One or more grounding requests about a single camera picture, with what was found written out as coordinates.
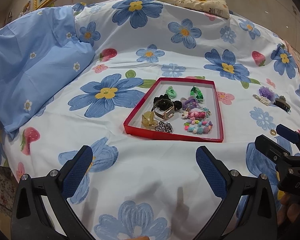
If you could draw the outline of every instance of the silver bolt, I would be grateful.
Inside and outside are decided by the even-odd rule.
[[[51,177],[57,176],[57,174],[58,174],[57,170],[50,171],[50,176]]]
[[[231,174],[232,176],[234,176],[234,177],[237,177],[237,176],[239,175],[239,171],[237,171],[237,170],[232,170],[232,171],[230,171],[230,174]]]
[[[28,174],[23,174],[23,175],[21,176],[21,179],[22,179],[22,180],[28,179]]]
[[[267,176],[266,174],[264,174],[264,173],[261,173],[260,177],[261,177],[262,179],[268,179],[268,176]]]

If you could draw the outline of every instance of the blue fabric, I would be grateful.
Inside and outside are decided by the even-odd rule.
[[[71,7],[44,8],[0,29],[0,121],[10,136],[93,60]]]

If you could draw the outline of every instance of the blue textured pad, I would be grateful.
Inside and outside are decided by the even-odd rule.
[[[282,124],[277,125],[276,132],[277,134],[287,139],[288,141],[292,142],[293,144],[299,142],[299,134],[289,129],[288,127],[285,127]]]
[[[195,158],[213,193],[224,200],[227,195],[225,178],[221,175],[220,171],[215,167],[210,158],[201,148],[197,149]]]
[[[72,169],[66,175],[62,183],[61,195],[64,199],[70,198],[76,192],[83,176],[89,168],[93,153],[91,147],[87,147]]]

